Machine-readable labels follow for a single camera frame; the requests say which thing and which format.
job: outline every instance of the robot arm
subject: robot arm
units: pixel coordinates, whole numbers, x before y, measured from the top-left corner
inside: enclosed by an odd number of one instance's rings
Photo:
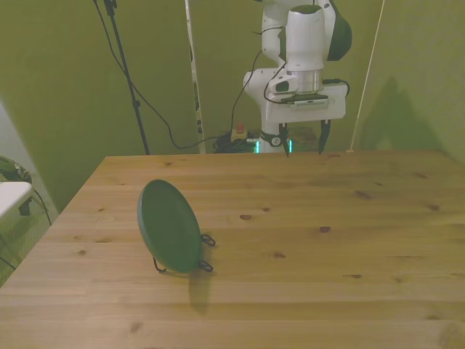
[[[4,156],[0,156],[0,175],[9,181],[28,182],[29,184],[32,184],[32,177],[29,172],[13,160],[5,158]],[[32,199],[29,198],[24,204],[20,206],[21,216],[31,215],[31,210],[29,208],[29,203],[31,201]]]
[[[350,26],[333,0],[256,1],[264,4],[262,51],[280,66],[249,72],[244,79],[262,113],[260,149],[286,150],[290,122],[322,121],[321,152],[331,120],[345,116],[348,91],[324,85],[323,69],[326,61],[340,60],[349,51]]]
[[[286,37],[315,35],[312,32],[299,32],[301,28],[289,28],[288,14],[297,7],[320,7],[324,16],[324,28],[318,34],[323,35],[324,58],[340,60],[350,50],[352,31],[349,23],[342,17],[333,0],[255,0],[264,3],[262,20],[262,49],[266,56],[282,65],[286,60]]]

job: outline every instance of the green plate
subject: green plate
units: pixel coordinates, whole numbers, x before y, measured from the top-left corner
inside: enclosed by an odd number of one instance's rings
[[[164,180],[148,183],[137,207],[140,232],[153,258],[178,273],[190,273],[201,262],[202,238],[185,197]]]

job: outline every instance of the wood grain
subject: wood grain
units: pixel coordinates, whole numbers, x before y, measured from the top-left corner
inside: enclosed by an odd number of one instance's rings
[[[147,182],[211,275],[156,273]],[[465,169],[441,153],[106,158],[0,289],[0,348],[465,348]]]

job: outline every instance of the green wall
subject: green wall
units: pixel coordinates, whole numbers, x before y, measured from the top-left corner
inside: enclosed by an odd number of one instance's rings
[[[343,60],[327,64],[324,76],[348,80],[352,91],[347,98],[347,117],[333,123],[327,145],[330,151],[350,147],[381,4],[382,0],[336,0],[352,27],[354,40]],[[261,37],[252,31],[261,30],[263,4],[252,0],[191,0],[190,7],[203,129],[206,136],[220,135],[230,127],[231,109],[243,77],[262,47]],[[258,68],[274,66],[263,57],[257,64]],[[259,109],[249,96],[244,95],[240,101],[235,120],[244,121],[248,129],[260,128]],[[319,122],[310,126],[320,134]]]
[[[92,0],[0,5],[0,101],[61,210],[105,156],[143,154],[126,79]],[[177,142],[194,143],[184,0],[118,0],[116,11],[134,83]],[[143,106],[142,117],[152,153],[176,153],[157,116]]]
[[[463,1],[386,1],[355,149],[465,161],[464,13]]]

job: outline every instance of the metal pole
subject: metal pole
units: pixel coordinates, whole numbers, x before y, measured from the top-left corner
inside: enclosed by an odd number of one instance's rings
[[[142,138],[142,142],[144,143],[145,154],[150,155],[150,150],[147,143],[147,138],[145,136],[144,125],[142,123],[142,118],[140,116],[140,102],[136,99],[134,94],[134,88],[132,86],[131,76],[129,75],[128,65],[126,64],[126,58],[124,57],[123,45],[121,44],[121,40],[119,38],[118,27],[116,26],[115,21],[115,8],[116,8],[116,0],[103,0],[105,3],[105,8],[107,9],[108,16],[110,16],[111,25],[113,26],[113,31],[115,32],[116,43],[118,44],[119,55],[121,56],[121,63],[123,64],[124,68],[124,75],[126,75],[126,80],[128,81],[129,91],[131,92],[131,99],[132,99],[132,107],[134,108],[134,112],[136,113],[137,123],[139,124],[140,136]]]

